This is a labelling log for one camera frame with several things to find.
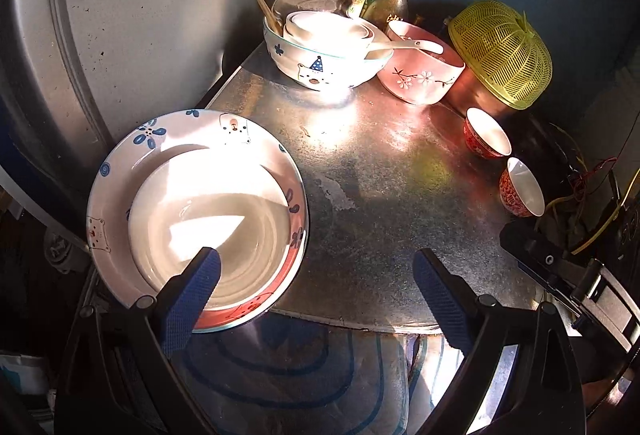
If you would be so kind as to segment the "red bowl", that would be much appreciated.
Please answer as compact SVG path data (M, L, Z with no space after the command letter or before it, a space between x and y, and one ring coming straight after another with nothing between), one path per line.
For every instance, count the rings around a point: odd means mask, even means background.
M276 281L290 252L288 195L273 170L214 149L185 152L146 177L128 233L134 262L156 291L210 247L221 260L209 311L239 306Z
M515 157L506 161L499 180L499 197L503 207L517 218L540 218L546 208L535 175Z
M509 157L512 146L506 132L490 114L480 108L469 108L463 123L465 145L484 159Z

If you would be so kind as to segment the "red bowl front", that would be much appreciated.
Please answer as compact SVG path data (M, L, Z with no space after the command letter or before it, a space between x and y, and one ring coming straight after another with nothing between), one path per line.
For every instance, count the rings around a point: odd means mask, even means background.
M465 145L484 159L509 157L512 146L506 132L490 114L480 108L469 108L463 123Z

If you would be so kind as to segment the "copper metal basin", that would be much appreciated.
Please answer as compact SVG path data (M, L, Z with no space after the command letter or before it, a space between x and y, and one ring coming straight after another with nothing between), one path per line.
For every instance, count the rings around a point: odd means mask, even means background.
M515 114L515 110L506 106L477 79L474 72L465 67L456 82L449 88L444 102L458 114L465 116L469 108L480 108L496 120Z

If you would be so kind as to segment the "pink floral bowl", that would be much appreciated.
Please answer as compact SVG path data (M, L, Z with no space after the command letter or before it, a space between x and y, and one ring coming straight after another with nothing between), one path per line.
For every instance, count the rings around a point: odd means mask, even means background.
M465 62L458 53L434 34L405 21L390 22L386 34L392 41L434 42L442 47L442 54L395 50L376 75L384 88L405 102L421 107L434 105L443 99L465 68Z

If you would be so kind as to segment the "yellow mesh food cover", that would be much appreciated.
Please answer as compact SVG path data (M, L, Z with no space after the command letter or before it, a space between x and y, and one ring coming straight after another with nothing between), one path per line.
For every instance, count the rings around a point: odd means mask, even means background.
M526 13L496 0L477 1L449 21L448 33L477 80L503 105L525 110L548 88L551 55Z

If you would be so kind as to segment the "white bear pattern bowl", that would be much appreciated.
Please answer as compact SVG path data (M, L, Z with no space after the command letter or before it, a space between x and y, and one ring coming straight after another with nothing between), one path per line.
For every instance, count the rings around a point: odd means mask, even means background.
M346 58L316 52L279 36L265 19L262 32L276 67L293 81L317 92L356 88L374 78L394 54L394 50L376 50L364 58Z

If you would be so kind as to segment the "white ceramic spoon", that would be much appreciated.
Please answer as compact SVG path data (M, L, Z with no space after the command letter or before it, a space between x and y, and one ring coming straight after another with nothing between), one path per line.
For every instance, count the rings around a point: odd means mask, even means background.
M386 42L372 42L368 47L369 52L390 50L416 50L435 55L444 54L444 47L442 45L429 40L395 40Z

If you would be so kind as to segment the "grey refrigerator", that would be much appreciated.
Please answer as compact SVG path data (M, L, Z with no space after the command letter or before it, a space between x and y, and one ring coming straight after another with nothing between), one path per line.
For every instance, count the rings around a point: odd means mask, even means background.
M254 0L1 0L1 164L60 221L108 151L195 106L262 37Z

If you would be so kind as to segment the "small white inner bowl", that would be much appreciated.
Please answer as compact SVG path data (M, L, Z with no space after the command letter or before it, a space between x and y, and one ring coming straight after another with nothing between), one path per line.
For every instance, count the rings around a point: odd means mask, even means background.
M348 58L366 56L374 38L374 33L355 19L311 10L289 13L283 31L310 50Z

